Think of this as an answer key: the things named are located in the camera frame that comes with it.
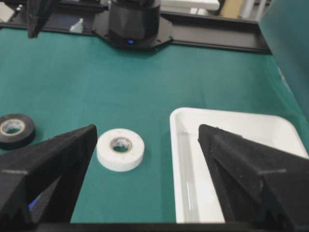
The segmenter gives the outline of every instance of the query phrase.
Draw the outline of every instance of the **plastic tray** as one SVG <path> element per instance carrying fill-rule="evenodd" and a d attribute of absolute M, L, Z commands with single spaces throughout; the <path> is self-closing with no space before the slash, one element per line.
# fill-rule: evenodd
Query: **plastic tray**
<path fill-rule="evenodd" d="M 246 139 L 308 158 L 294 126 L 278 116 L 179 108 L 170 115 L 176 220 L 224 222 L 219 201 L 197 141 L 207 124 Z"/>

